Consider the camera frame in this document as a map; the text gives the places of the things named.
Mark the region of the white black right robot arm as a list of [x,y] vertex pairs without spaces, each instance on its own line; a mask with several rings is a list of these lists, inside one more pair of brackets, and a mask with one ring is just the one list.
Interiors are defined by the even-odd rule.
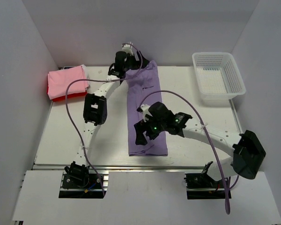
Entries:
[[206,164],[201,174],[203,183],[208,187],[213,187],[222,178],[236,175],[255,179],[266,156],[263,146],[252,131],[246,130],[239,134],[213,127],[204,130],[198,119],[183,112],[174,114],[161,102],[141,105],[137,111],[143,116],[134,125],[137,145],[147,145],[148,140],[169,133],[209,144],[228,154],[227,159]]

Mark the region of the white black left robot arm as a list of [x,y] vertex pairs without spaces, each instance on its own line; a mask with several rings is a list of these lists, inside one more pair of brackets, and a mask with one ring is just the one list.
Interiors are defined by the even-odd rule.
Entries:
[[133,51],[130,48],[122,48],[116,52],[115,62],[112,63],[108,70],[108,76],[104,80],[91,80],[91,82],[101,83],[102,85],[94,93],[86,94],[84,99],[83,120],[85,122],[83,134],[80,133],[78,127],[70,115],[68,103],[66,103],[66,111],[69,119],[78,133],[81,141],[81,147],[78,151],[79,160],[74,160],[70,166],[65,167],[67,174],[74,175],[74,182],[79,187],[85,187],[89,183],[89,168],[95,172],[97,170],[91,164],[88,158],[89,147],[95,138],[100,127],[107,119],[107,100],[111,94],[125,80],[134,79],[141,72],[149,61],[143,57],[141,51],[136,51],[138,60],[136,60]]

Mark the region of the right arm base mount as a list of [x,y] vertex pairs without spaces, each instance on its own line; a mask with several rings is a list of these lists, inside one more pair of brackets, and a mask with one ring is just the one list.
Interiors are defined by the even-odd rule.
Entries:
[[214,181],[207,175],[212,161],[208,162],[200,173],[186,173],[186,193],[188,200],[225,199],[222,180]]

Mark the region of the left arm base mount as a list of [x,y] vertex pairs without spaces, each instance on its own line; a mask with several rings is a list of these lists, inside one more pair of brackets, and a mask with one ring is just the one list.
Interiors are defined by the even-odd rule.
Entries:
[[59,199],[103,199],[103,191],[98,176],[90,173],[84,183],[78,182],[71,178],[69,174],[64,173],[62,176]]

